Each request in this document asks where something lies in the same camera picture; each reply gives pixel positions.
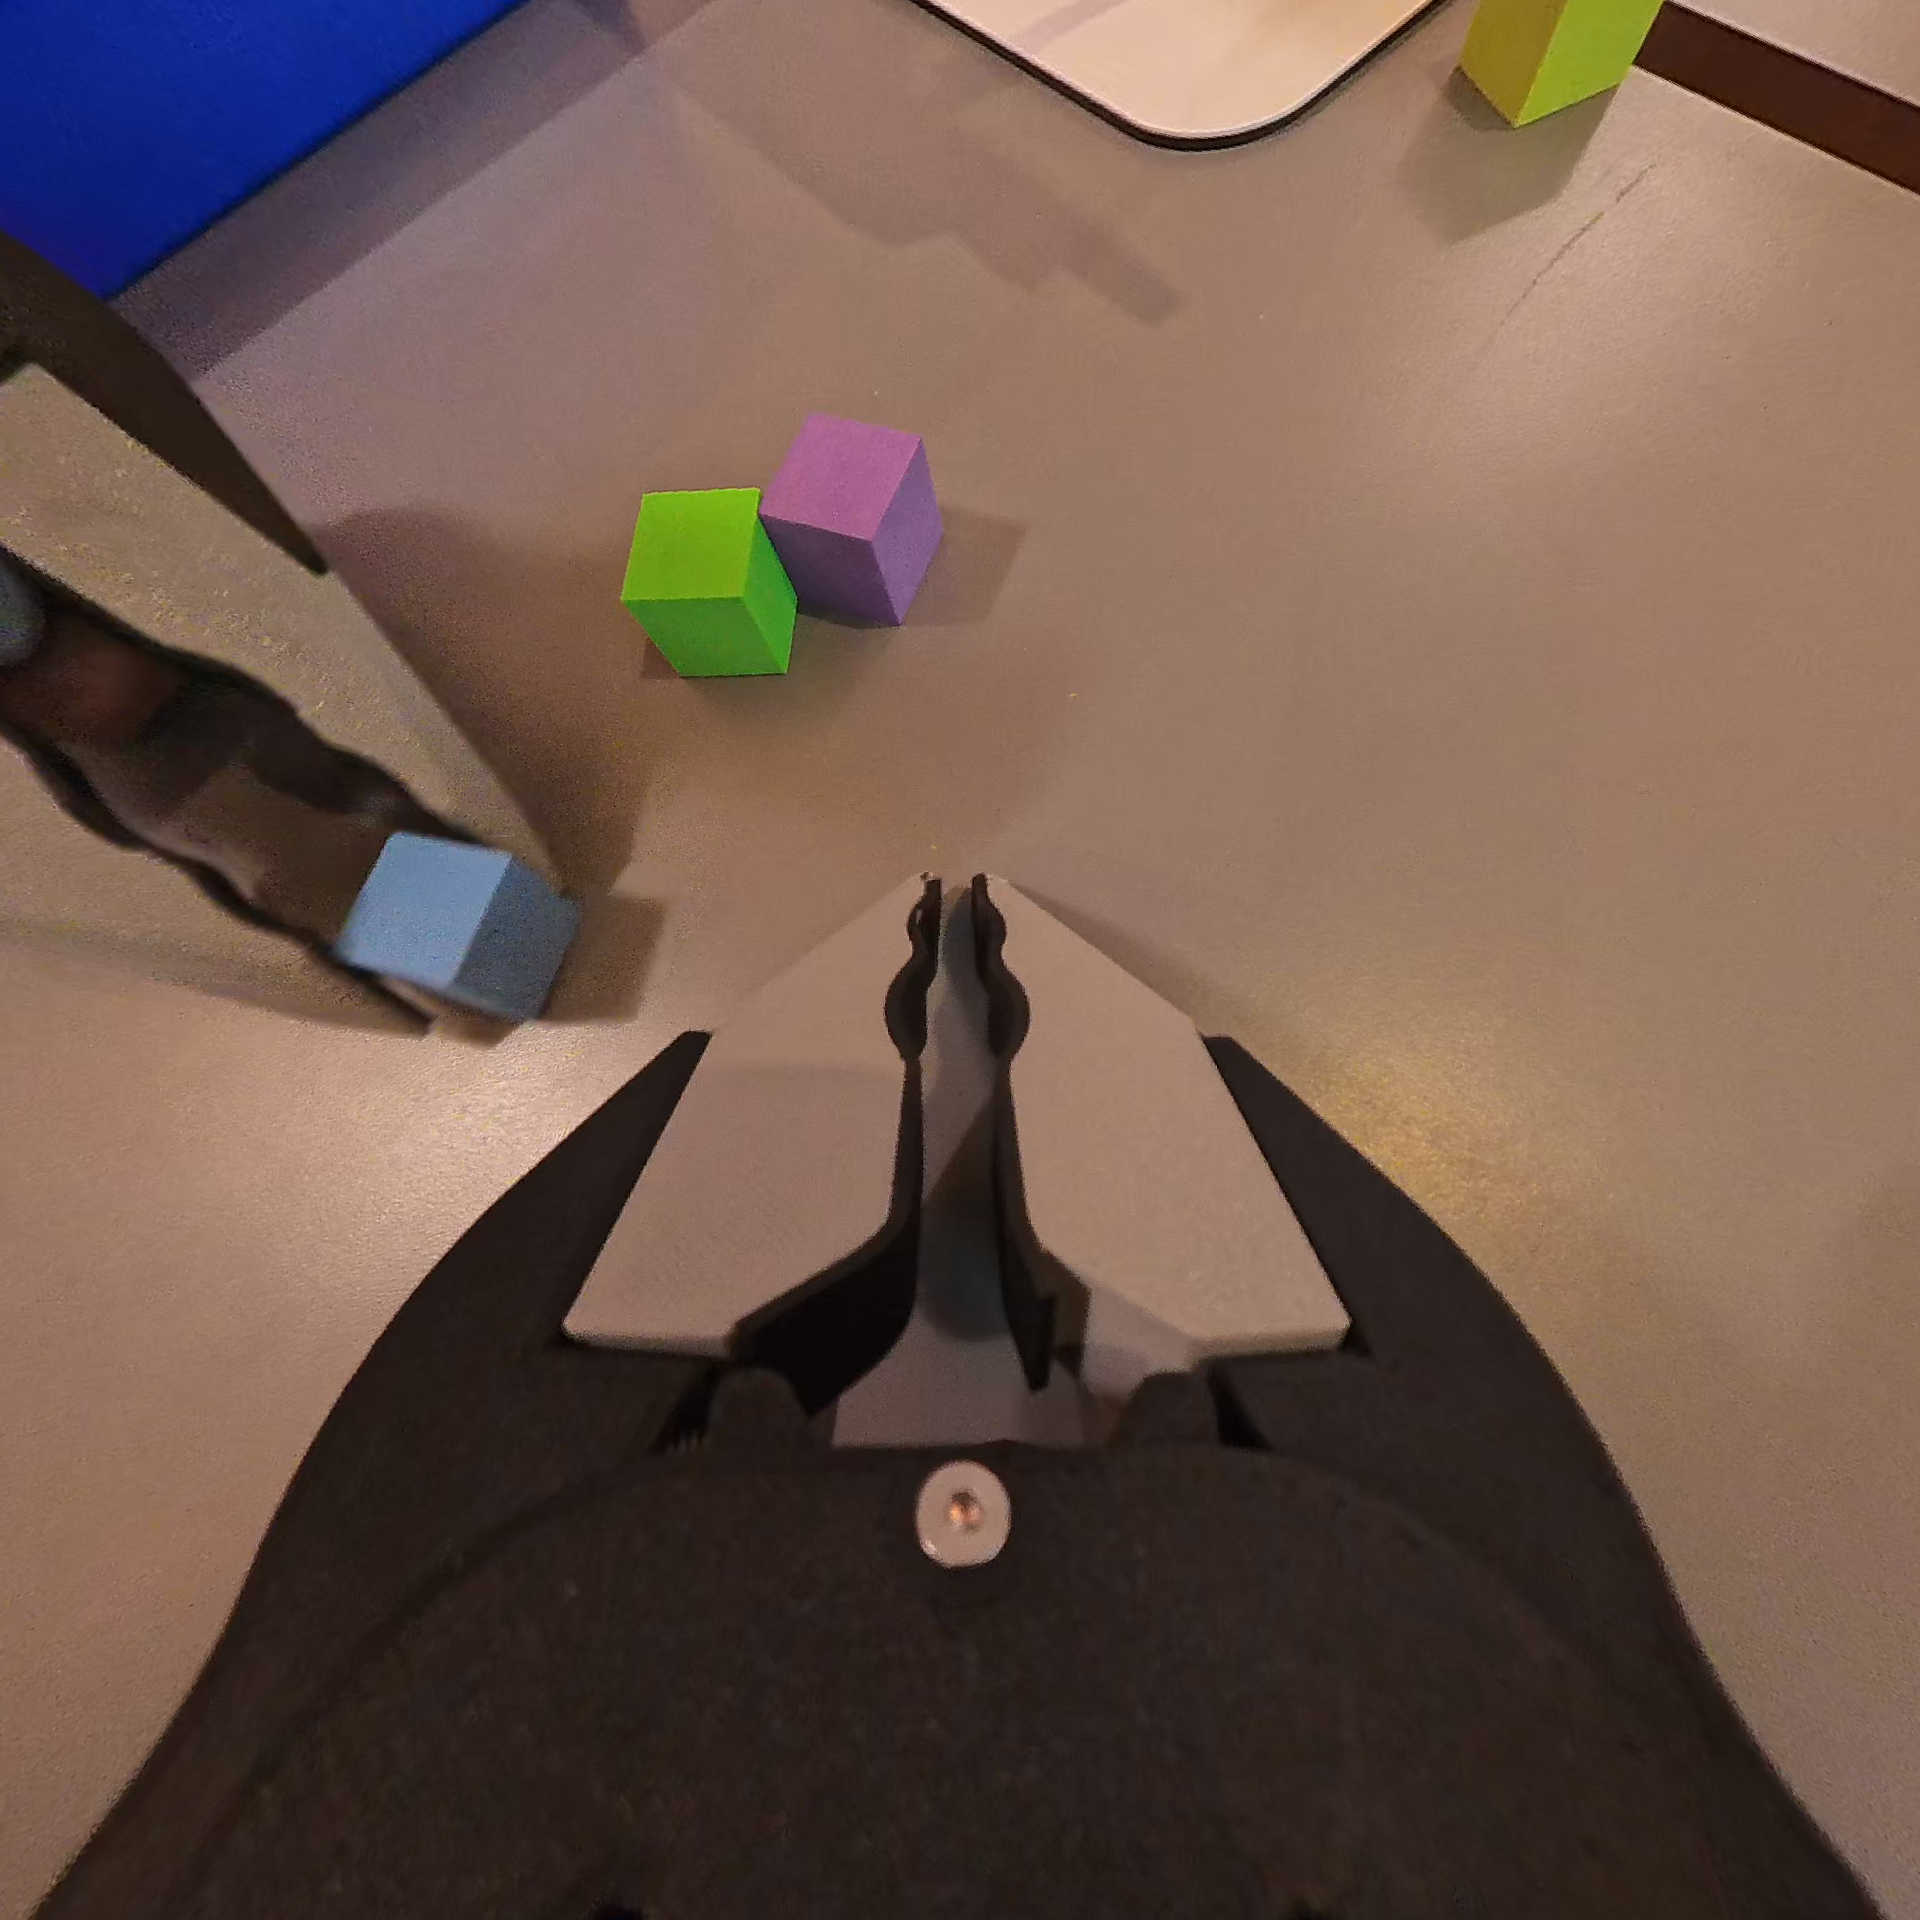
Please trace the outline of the yellow foam cube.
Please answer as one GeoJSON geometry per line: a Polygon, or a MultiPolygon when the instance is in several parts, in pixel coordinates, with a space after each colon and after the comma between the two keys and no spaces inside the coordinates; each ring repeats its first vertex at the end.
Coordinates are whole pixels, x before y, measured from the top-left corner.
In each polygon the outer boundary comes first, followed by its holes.
{"type": "Polygon", "coordinates": [[[1481,0],[1458,73],[1511,122],[1527,128],[1628,82],[1660,0],[1481,0]]]}

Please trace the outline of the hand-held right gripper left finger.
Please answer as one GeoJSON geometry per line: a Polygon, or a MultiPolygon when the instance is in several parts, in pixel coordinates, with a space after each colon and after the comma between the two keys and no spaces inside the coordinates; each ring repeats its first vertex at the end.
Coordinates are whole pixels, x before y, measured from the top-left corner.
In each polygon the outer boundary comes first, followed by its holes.
{"type": "Polygon", "coordinates": [[[709,1039],[563,1334],[777,1372],[802,1412],[912,1312],[943,884],[894,884],[709,1039]]]}

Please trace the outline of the blue plastic bin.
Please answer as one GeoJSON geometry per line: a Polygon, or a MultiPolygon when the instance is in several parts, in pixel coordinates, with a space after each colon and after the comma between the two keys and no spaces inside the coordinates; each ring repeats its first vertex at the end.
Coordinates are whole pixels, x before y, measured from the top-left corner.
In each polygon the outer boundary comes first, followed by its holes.
{"type": "Polygon", "coordinates": [[[507,0],[4,0],[0,227],[122,295],[507,0]]]}

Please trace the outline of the green foam cube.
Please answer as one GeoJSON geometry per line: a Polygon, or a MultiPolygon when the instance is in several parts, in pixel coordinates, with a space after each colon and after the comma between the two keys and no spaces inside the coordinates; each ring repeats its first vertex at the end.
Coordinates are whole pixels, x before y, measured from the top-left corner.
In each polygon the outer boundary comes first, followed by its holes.
{"type": "Polygon", "coordinates": [[[618,605],[680,680],[789,674],[798,644],[798,591],[757,488],[645,492],[618,605]]]}

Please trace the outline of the blue foam cube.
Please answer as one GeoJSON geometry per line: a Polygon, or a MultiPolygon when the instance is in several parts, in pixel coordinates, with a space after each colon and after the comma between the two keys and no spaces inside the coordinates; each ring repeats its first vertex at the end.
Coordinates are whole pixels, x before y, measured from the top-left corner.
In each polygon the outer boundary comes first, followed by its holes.
{"type": "Polygon", "coordinates": [[[585,910],[501,849],[392,833],[330,957],[459,1009],[537,1023],[585,910]]]}

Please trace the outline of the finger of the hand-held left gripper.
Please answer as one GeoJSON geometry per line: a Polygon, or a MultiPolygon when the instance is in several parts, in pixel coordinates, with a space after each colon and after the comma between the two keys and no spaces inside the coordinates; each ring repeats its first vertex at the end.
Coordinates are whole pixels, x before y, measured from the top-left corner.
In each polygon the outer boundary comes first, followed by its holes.
{"type": "Polygon", "coordinates": [[[4,692],[4,748],[95,841],[177,875],[377,1023],[426,1029],[432,1007],[342,959],[334,942],[385,839],[439,833],[439,808],[242,671],[170,659],[170,674],[158,713],[119,748],[50,736],[4,692]]]}
{"type": "Polygon", "coordinates": [[[50,591],[269,685],[426,812],[560,878],[495,762],[334,573],[309,573],[41,364],[0,385],[0,539],[50,591]]]}

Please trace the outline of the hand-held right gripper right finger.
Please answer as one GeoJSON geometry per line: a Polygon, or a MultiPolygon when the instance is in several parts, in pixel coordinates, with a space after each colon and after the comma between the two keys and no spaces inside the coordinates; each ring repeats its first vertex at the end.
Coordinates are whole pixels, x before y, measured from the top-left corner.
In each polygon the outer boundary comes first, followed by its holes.
{"type": "Polygon", "coordinates": [[[994,875],[969,884],[1007,1326],[1090,1399],[1352,1329],[1201,1026],[994,875]]]}

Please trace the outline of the purple foam cube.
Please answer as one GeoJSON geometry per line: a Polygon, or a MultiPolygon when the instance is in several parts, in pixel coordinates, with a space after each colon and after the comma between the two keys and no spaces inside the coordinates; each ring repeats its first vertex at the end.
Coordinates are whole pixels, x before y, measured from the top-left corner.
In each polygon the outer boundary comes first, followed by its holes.
{"type": "Polygon", "coordinates": [[[943,539],[925,436],[811,410],[764,488],[802,608],[902,626],[943,539]]]}

